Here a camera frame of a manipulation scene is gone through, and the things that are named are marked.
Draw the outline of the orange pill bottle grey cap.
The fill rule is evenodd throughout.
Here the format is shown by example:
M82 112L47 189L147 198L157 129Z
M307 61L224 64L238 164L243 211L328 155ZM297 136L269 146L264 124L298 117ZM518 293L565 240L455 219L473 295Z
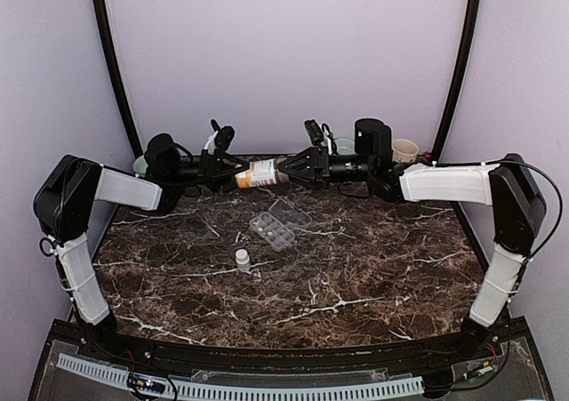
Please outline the orange pill bottle grey cap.
M247 170L235 176L236 185L245 189L289 183L289 176L278 169L281 161L282 158L251 161Z

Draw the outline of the clear plastic pill organizer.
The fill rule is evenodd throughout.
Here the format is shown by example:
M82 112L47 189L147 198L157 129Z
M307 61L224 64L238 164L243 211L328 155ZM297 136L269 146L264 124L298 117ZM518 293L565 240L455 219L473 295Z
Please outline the clear plastic pill organizer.
M297 204L279 198L266 212L259 213L249 222L252 232L261 237L276 252L291 247L295 242L295 229L306 229L312 218Z

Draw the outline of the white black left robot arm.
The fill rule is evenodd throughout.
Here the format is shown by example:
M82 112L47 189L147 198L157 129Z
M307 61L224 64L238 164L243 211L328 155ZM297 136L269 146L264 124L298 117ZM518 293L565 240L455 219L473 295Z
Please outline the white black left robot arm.
M57 260L65 291L80 320L99 326L111 318L92 264L93 212L101 204L168 214L192 190L232 189L248 161L228 152L233 132L219 129L196 155L171 134L148 143L141 175L79 156L65 155L36 193L34 214L43 232L40 245Z

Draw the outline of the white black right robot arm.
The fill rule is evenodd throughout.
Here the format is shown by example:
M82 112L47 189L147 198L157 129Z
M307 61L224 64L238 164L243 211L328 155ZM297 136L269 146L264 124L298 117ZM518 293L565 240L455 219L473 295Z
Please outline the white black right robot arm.
M493 256L468 315L468 320L476 325L453 342L453 351L459 358L475 358L488 344L484 328L496 322L517 292L525 268L538 249L534 243L547 205L533 177L537 168L518 154L479 163L396 163L392 131L378 119L356 121L355 152L349 156L329 152L324 132L315 121L306 121L305 129L311 147L279 160L276 165L290 181L305 188L324 189L332 183L357 181L390 203L444 201L491 208Z

